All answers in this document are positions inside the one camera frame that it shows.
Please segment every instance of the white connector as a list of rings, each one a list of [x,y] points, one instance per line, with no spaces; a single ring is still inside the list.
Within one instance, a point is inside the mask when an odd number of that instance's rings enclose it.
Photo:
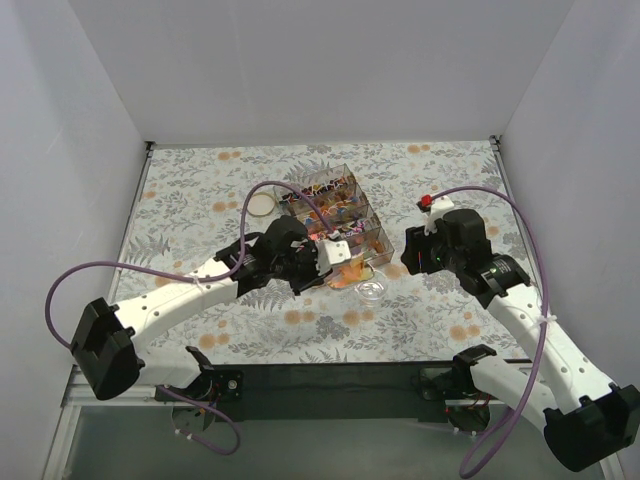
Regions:
[[[318,273],[324,275],[332,268],[348,265],[351,261],[349,244],[345,240],[321,240],[318,246]]]
[[[424,233],[426,235],[436,231],[436,220],[441,219],[444,215],[455,208],[453,202],[447,197],[437,198],[431,204],[431,210],[427,216],[427,223],[424,227]]]

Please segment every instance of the clear plastic container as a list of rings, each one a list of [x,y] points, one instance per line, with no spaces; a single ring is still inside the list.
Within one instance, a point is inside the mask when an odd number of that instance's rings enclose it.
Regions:
[[[367,239],[367,245],[370,249],[370,256],[367,258],[367,263],[372,267],[379,267],[391,261],[395,250],[384,228],[380,227],[374,233],[375,236],[374,234],[369,234],[370,236]]]
[[[373,278],[357,283],[354,291],[366,306],[379,305],[389,290],[389,280],[380,270],[373,271]]]
[[[347,165],[320,170],[296,179],[292,183],[302,190],[308,197],[318,199],[316,205],[328,204],[331,200],[331,192],[356,185],[356,179]],[[286,215],[298,216],[310,210],[306,202],[282,187],[275,187],[274,193],[282,212]]]
[[[331,215],[327,217],[327,220],[333,227],[341,232],[343,240],[380,227],[380,220],[370,205],[362,205],[361,207]],[[307,223],[306,227],[312,240],[322,240],[326,238],[326,228],[320,220]]]
[[[312,197],[311,200],[324,217],[344,214],[349,210],[369,204],[367,196],[357,183],[340,185],[333,190]],[[294,216],[305,225],[319,220],[318,215],[303,200],[281,203],[280,207],[285,215]]]

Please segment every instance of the black mount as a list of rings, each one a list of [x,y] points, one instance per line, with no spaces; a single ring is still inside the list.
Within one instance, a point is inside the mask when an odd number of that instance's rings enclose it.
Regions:
[[[225,403],[242,399],[243,373],[239,369],[214,368],[209,359],[196,347],[186,347],[198,362],[200,375],[186,388],[169,386],[169,390],[194,400]],[[173,402],[175,399],[156,389],[155,400]]]
[[[453,357],[454,367],[452,374],[455,384],[458,385],[464,393],[478,392],[479,390],[473,384],[471,367],[476,365],[479,360],[495,355],[496,351],[487,345],[476,345],[458,353]]]
[[[71,340],[71,354],[98,400],[117,397],[140,376],[144,362],[136,356],[131,337],[104,298],[88,304]]]
[[[406,231],[407,243],[400,260],[411,275],[449,270],[483,308],[496,295],[506,296],[509,288],[531,283],[513,258],[492,253],[484,221],[475,210],[453,210],[435,225],[437,231],[428,235],[424,227]]]
[[[633,385],[619,388],[566,415],[560,410],[544,411],[544,438],[549,449],[566,468],[579,472],[630,446],[640,427],[640,392]]]
[[[309,240],[307,228],[296,218],[283,215],[271,222],[265,233],[246,236],[246,255],[242,267],[231,278],[238,282],[238,297],[262,288],[272,278],[289,282],[294,295],[322,285],[318,275],[318,248]],[[233,268],[240,256],[240,241],[216,253],[215,259]]]

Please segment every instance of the metal frame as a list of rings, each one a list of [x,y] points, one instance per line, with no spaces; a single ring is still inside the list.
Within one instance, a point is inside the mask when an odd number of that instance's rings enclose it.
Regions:
[[[490,137],[491,147],[494,153],[494,157],[496,158],[496,162],[498,164],[498,170],[502,177],[503,183],[505,185],[505,189],[509,196],[512,196],[511,187],[509,185],[509,181],[507,179],[504,164],[502,161],[502,156],[500,153],[500,143],[499,139],[496,136]],[[140,181],[138,183],[138,187],[136,190],[136,195],[134,199],[134,203],[131,208],[129,221],[127,222],[127,227],[125,230],[125,234],[122,241],[122,247],[120,249],[120,254],[118,257],[118,261],[124,261],[126,258],[126,244],[131,235],[132,222],[136,209],[138,208],[138,204],[142,195],[142,191],[144,188],[145,180],[147,178],[147,174],[149,171],[150,160],[153,156],[153,150],[155,148],[155,144],[153,142],[149,142],[147,144],[147,157],[145,160],[145,164],[143,166]],[[540,283],[539,272],[536,268],[535,255],[531,248],[531,244],[529,241],[528,235],[525,233],[524,226],[520,220],[520,218],[515,215],[516,222],[518,224],[518,228],[520,230],[520,234],[525,242],[525,248],[527,250],[527,254],[529,257],[529,261],[532,265],[533,274],[536,278],[538,284]],[[114,277],[111,282],[111,286],[109,289],[108,301],[113,302],[114,296],[116,293],[118,281],[120,279],[121,270],[116,270],[114,273]],[[429,364],[433,363],[432,366],[436,367],[439,363],[446,362],[420,362]],[[71,455],[73,439],[76,433],[76,429],[80,420],[80,413],[82,407],[92,407],[92,406],[140,406],[140,407],[151,407],[151,406],[165,406],[166,403],[158,402],[154,399],[155,395],[155,387],[153,386],[134,386],[130,388],[127,392],[120,395],[119,397],[110,400],[108,402],[102,402],[96,400],[93,391],[87,384],[84,376],[80,372],[80,370],[74,366],[71,372],[71,378],[69,381],[69,385],[67,391],[65,393],[65,399],[63,401],[63,408],[60,415],[60,419],[58,422],[58,427],[56,429],[56,433],[54,436],[54,440],[51,446],[51,450],[49,452],[49,457],[47,459],[47,463],[45,465],[45,469],[43,472],[43,479],[45,480],[58,480],[65,478],[68,475],[66,470],[66,465]],[[469,403],[469,400],[452,400],[447,401],[447,404],[465,404]],[[188,406],[186,403],[175,402],[175,406]],[[600,462],[600,466],[603,470],[604,476],[607,480],[624,480],[624,473],[622,471],[622,467],[620,465],[619,459],[617,455],[612,455],[611,457],[606,458],[605,460]]]

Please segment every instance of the floor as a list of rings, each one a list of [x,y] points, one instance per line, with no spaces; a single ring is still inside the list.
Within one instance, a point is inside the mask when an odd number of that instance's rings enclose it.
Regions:
[[[326,287],[294,298],[286,284],[272,282],[186,320],[153,345],[196,345],[214,363],[440,360],[478,343],[505,357],[523,357],[513,337],[452,274],[410,276],[400,263],[405,229],[424,222],[415,206],[422,195],[470,184],[505,191],[488,141],[156,149],[124,258],[187,273],[237,240],[240,207],[254,184],[292,181],[341,164],[355,173],[396,250],[382,267],[390,286],[381,304],[369,308],[353,291]],[[453,200],[481,213],[494,251],[512,255],[531,271],[513,213],[502,200],[479,192]],[[249,217],[248,231],[264,231],[274,218],[275,212]],[[165,283],[123,272],[116,300]]]

